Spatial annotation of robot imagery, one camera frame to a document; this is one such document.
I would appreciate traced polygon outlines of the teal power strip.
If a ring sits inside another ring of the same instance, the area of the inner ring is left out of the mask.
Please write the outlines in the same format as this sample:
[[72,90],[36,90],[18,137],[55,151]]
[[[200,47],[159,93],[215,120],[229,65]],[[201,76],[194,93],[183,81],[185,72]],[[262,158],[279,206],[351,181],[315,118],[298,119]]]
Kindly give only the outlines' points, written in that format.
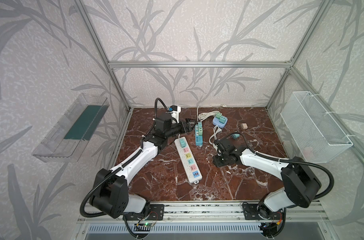
[[203,134],[198,134],[198,123],[195,125],[195,144],[196,146],[202,146],[203,145]]

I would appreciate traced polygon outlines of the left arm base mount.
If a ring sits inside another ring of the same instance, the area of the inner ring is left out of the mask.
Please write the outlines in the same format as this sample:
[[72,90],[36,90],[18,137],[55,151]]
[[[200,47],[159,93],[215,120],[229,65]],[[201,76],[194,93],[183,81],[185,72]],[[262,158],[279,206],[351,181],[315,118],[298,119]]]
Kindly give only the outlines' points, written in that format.
[[165,205],[163,204],[149,204],[146,205],[141,213],[127,213],[125,214],[128,221],[150,220],[161,221],[164,218]]

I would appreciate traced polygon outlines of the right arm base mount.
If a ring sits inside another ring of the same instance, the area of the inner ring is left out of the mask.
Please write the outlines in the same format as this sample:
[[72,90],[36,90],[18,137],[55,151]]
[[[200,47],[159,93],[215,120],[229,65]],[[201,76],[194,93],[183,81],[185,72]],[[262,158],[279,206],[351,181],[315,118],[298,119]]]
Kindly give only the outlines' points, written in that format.
[[242,203],[242,210],[246,220],[280,222],[283,217],[283,210],[272,212],[267,207],[262,207],[259,204],[244,202]]

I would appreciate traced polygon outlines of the light green usb adapter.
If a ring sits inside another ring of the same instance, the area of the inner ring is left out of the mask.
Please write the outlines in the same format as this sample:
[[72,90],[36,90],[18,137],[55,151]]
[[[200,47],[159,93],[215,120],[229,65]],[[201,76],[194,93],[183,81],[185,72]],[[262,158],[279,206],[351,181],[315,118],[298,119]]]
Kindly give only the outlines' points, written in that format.
[[217,112],[217,113],[215,114],[215,117],[216,117],[217,119],[220,119],[220,118],[222,117],[222,113]]

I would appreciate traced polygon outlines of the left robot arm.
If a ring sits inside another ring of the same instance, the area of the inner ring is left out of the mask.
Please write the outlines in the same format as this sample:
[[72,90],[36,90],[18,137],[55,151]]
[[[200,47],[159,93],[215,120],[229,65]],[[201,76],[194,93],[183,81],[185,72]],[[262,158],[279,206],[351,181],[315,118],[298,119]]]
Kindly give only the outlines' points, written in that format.
[[169,143],[169,138],[194,130],[196,120],[177,120],[172,113],[163,113],[140,141],[140,146],[123,162],[110,170],[101,169],[93,188],[80,205],[85,218],[110,216],[113,219],[127,214],[146,217],[150,214],[150,202],[129,193],[129,184],[137,173],[153,160]]

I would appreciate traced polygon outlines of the light blue square power socket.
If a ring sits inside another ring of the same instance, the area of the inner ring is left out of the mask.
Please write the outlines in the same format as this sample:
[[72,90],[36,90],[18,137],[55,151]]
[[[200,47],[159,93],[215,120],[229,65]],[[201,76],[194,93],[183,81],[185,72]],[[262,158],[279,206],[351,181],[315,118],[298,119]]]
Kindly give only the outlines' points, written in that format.
[[228,118],[225,116],[221,116],[220,118],[214,117],[212,120],[212,124],[214,126],[218,126],[219,128],[223,129],[228,122]]

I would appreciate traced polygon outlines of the white long power strip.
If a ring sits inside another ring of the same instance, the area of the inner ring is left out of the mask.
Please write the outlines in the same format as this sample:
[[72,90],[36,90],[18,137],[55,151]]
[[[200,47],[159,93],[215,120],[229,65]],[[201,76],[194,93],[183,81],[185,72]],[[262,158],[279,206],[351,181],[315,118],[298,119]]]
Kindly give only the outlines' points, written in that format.
[[188,182],[190,184],[198,184],[199,181],[202,180],[202,174],[199,170],[197,162],[192,154],[186,138],[182,137],[176,139],[175,145],[181,158],[181,162],[185,170]]

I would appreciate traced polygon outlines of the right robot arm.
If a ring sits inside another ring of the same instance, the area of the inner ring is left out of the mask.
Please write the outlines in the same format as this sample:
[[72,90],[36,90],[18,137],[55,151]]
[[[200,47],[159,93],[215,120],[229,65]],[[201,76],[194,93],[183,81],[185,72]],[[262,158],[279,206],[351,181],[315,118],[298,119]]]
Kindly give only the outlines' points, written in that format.
[[249,146],[236,147],[229,139],[215,140],[216,167],[242,164],[266,172],[283,182],[283,187],[265,195],[256,207],[263,219],[287,207],[307,208],[313,200],[328,195],[334,187],[334,176],[327,168],[302,158],[278,158],[255,151]]

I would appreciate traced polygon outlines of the teal green usb adapter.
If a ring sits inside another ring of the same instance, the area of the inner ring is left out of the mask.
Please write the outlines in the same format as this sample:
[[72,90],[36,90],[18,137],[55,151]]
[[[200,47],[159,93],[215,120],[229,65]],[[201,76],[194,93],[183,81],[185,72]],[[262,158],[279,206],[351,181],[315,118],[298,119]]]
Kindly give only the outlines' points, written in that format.
[[227,118],[225,116],[222,116],[220,119],[219,119],[219,122],[220,123],[225,123],[227,121]]

